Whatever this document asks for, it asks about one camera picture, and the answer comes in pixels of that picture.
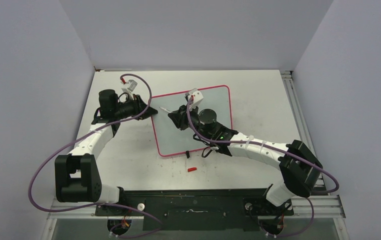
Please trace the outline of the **white whiteboard marker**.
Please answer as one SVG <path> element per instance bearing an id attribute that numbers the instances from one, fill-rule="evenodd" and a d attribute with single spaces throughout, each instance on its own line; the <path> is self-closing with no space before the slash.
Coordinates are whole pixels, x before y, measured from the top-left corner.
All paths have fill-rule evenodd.
<path id="1" fill-rule="evenodd" d="M 171 113 L 171 111 L 170 110 L 168 110 L 168 109 L 166 109 L 165 107 L 159 107 L 161 110 L 163 110 L 164 112 L 166 112 L 166 113 Z"/>

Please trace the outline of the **red marker cap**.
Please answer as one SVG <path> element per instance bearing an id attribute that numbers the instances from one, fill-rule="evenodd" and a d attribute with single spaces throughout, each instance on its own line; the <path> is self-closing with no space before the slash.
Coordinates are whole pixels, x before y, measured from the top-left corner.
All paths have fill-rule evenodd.
<path id="1" fill-rule="evenodd" d="M 196 167 L 191 167 L 191 168 L 187 169 L 187 172 L 189 173 L 189 172 L 193 172 L 193 171 L 196 171 L 196 170 L 197 170 Z"/>

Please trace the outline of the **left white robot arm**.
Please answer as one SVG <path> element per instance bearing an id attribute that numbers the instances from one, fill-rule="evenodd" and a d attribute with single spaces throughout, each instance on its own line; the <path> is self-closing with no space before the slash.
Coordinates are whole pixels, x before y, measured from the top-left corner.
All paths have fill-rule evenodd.
<path id="1" fill-rule="evenodd" d="M 120 197 L 119 187 L 102 183 L 97 159 L 116 135 L 120 120 L 145 120 L 158 111 L 148 106 L 138 94 L 128 94 L 121 102 L 113 89 L 100 91 L 98 100 L 99 108 L 93 116 L 90 135 L 68 154 L 58 155 L 55 159 L 56 199 L 62 203 L 108 203 L 108 209 L 119 216 L 126 212 L 128 202 Z"/>

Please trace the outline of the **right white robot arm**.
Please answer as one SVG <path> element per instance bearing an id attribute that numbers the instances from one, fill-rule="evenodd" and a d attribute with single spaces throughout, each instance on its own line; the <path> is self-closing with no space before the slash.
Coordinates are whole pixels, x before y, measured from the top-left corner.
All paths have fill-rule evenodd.
<path id="1" fill-rule="evenodd" d="M 265 213 L 276 213 L 292 197 L 308 198 L 312 194 L 323 167 L 302 141 L 274 143 L 245 135 L 217 122 L 212 109 L 187 112 L 182 105 L 178 110 L 168 110 L 167 116 L 181 131 L 193 126 L 192 138 L 205 144 L 210 152 L 245 157 L 280 171 L 281 179 L 267 188 L 261 200 Z"/>

